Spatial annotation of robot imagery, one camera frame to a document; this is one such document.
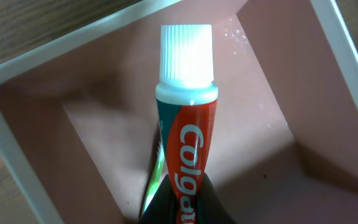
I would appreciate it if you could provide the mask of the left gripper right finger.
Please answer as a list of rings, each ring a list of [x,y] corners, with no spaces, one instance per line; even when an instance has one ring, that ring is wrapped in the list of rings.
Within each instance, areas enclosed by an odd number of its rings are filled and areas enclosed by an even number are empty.
[[[219,200],[207,174],[196,195],[196,224],[236,224]]]

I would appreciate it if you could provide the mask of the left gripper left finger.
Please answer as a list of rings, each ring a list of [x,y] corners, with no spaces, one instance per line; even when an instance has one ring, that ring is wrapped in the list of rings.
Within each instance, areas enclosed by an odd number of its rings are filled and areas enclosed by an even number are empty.
[[[163,178],[156,194],[141,215],[138,224],[176,224],[177,198],[168,174]]]

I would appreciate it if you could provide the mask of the green white toothbrush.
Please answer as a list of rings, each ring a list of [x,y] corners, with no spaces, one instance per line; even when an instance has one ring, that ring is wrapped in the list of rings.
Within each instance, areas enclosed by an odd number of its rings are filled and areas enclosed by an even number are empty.
[[[163,144],[161,141],[159,141],[158,149],[157,149],[157,158],[155,160],[150,182],[148,183],[147,190],[145,192],[145,200],[142,205],[142,210],[140,214],[141,216],[148,209],[153,197],[157,193],[157,190],[160,186],[160,178],[162,175],[164,162],[165,162],[165,154],[163,151]]]

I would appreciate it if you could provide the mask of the Colgate toothpaste tube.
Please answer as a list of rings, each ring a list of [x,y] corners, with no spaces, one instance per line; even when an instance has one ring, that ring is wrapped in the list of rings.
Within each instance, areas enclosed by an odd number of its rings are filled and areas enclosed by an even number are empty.
[[[218,98],[210,24],[161,27],[155,88],[176,223],[196,223],[196,195],[208,160]]]

